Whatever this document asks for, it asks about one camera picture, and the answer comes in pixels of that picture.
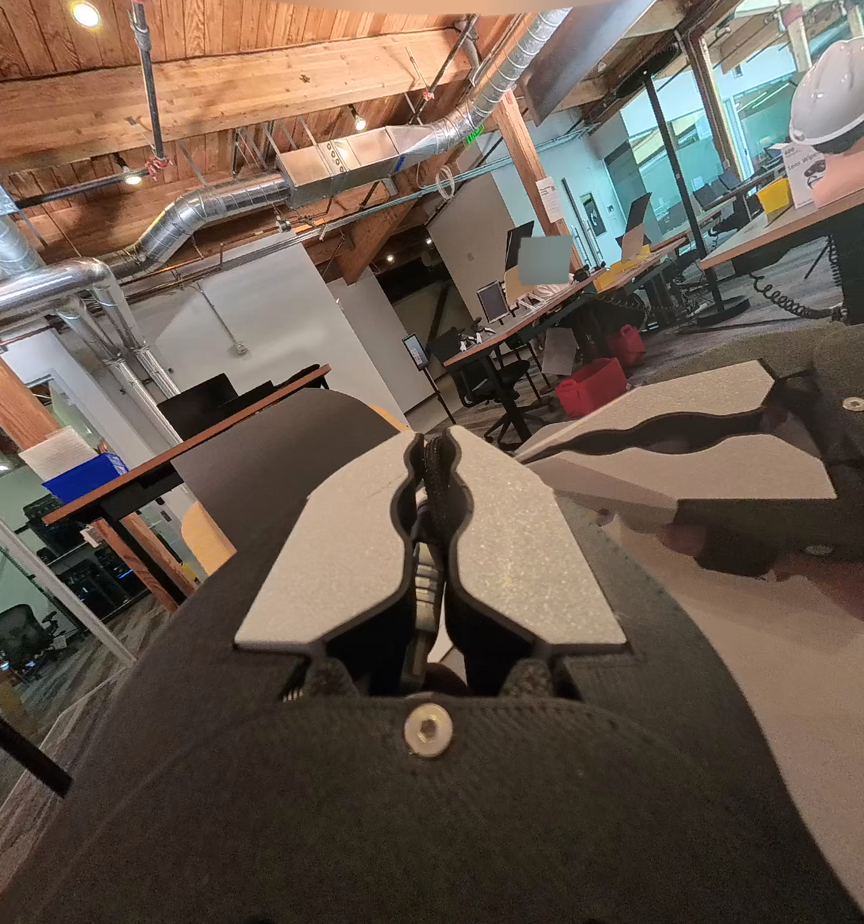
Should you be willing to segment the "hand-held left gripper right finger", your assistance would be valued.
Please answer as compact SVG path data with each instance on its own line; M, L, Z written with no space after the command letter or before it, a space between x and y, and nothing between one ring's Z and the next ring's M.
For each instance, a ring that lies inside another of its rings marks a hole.
M446 628L474 693L523 661L627 650L554 492L460 426L442 434L442 544Z

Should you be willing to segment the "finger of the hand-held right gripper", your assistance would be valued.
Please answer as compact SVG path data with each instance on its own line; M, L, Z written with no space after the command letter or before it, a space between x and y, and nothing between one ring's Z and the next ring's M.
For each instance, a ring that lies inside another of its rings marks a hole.
M637 445L641 428L661 422L669 438L679 424L741 418L761 410L776 385L759 360L726 366L633 388L582 418L542 428L515 453L531 463L584 438L622 434L623 446Z
M838 498L817 456L765 433L684 454L633 447L594 456L567 448L529 461L528 468L555 492L631 526L673 523L683 502Z

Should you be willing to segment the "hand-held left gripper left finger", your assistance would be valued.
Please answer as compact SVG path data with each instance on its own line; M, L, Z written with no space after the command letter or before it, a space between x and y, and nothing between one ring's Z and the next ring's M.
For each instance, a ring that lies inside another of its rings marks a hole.
M238 650L333 658L374 695L404 691L423 446L397 432L311 492L236 631Z

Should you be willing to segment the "red bin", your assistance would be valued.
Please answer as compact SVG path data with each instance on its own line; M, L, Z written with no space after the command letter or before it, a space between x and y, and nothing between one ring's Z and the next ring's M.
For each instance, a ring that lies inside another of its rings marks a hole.
M601 358L558 382L555 393L566 417L575 420L620 398L627 388L619 360Z
M633 369L645 362L646 349L640 331L632 325L624 325L616 333L606 337L611 355L623 369Z

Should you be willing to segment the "grey sheet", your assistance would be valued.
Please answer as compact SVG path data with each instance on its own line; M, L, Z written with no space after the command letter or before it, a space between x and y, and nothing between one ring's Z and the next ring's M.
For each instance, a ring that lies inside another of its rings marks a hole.
M579 345L572 329L555 326L543 338L542 372L559 378L572 376L577 365Z

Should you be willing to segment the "long wooden desk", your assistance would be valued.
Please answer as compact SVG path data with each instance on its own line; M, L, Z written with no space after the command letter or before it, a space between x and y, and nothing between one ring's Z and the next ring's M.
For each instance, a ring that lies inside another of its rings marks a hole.
M561 292L556 293L547 301L541 302L535 309L518 313L514 322L503 330L485 337L464 351L444 361L443 365L448 371L455 371L468 362L484 360L491 354L499 354L501 346L512 337L521 335L527 329L534 328L543 319L555 315L564 307L575 308L573 300L580 296L609 297L612 293L624 292L629 287L638 285L639 280L651 270L659 267L663 261L669 259L680 247L688 243L686 233L669 238L664 244L652 248L649 255L644 256L633 265L618 271L602 270L590 274L579 283L569 285Z

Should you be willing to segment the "wooden desk with black legs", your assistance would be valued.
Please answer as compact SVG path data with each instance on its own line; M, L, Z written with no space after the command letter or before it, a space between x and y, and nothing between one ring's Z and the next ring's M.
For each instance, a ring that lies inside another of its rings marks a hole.
M764 216L757 217L703 258L700 268L706 271L730 261L740 274L748 274L771 266L790 250L819 237L828 237L835 244L847 323L864 323L864 189L821 209L812 204L791 207L772 223Z

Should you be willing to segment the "blue bin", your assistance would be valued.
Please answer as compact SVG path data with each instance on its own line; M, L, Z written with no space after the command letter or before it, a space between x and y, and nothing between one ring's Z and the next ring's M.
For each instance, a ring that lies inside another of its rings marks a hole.
M101 453L60 475L43 482L43 487L63 504L98 490L129 472L127 465L113 453Z

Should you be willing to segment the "white box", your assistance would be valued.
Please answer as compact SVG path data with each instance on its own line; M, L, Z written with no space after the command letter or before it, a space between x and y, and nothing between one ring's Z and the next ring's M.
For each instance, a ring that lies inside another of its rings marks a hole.
M19 457L41 482L55 479L97 456L95 449L71 427L50 434L44 441L19 452Z

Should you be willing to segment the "black mesh office chair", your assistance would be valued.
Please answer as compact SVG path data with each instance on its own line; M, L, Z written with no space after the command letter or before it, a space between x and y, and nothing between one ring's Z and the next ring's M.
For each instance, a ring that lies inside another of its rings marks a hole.
M56 659L56 611L45 622L37 619L26 603L14 605L0 613L0 662L25 676L42 664Z

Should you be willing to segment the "white hard hat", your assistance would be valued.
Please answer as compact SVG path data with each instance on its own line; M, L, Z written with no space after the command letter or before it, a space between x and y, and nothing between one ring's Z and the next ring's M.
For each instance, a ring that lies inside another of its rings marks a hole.
M831 44L797 86L791 142L842 154L864 137L864 36Z

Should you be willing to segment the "smooth silver pipes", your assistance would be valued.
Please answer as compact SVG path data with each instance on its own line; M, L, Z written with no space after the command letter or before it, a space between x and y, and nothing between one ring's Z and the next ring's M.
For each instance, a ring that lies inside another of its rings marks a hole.
M91 347L117 383L147 415L160 422L165 432L169 431L168 419L140 377L129 367L116 344L104 336L87 308L79 306L81 295L91 297L109 317L125 348L136 357L164 398L178 396L181 390L142 336L114 273L102 260L65 260L0 281L0 315L57 307L60 317Z

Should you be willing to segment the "metal sprinkler pipe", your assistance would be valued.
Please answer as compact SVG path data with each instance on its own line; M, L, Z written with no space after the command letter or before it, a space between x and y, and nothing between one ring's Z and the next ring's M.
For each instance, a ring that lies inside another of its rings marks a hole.
M142 82L151 127L151 140L149 146L152 155L147 161L146 170L152 179L157 179L169 166L170 161L164 148L164 138L152 61L152 36L146 17L144 2L132 1L130 3L129 23L139 51Z

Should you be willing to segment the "wooden desk with black frame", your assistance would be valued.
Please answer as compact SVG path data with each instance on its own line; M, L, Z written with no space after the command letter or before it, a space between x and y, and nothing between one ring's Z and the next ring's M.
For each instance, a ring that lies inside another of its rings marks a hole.
M181 456L306 387L325 385L331 370L327 364L310 369L224 421L48 513L43 518L45 525L72 518L93 527L156 601L167 612L175 612L194 594L196 584L182 569L181 561L142 521L140 511L184 484L174 465Z

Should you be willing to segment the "rectangular metal duct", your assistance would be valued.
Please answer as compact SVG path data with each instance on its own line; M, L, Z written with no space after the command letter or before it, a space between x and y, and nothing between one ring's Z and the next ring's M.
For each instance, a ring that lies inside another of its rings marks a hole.
M322 141L278 156L292 207L328 200L393 173L400 160L392 127Z

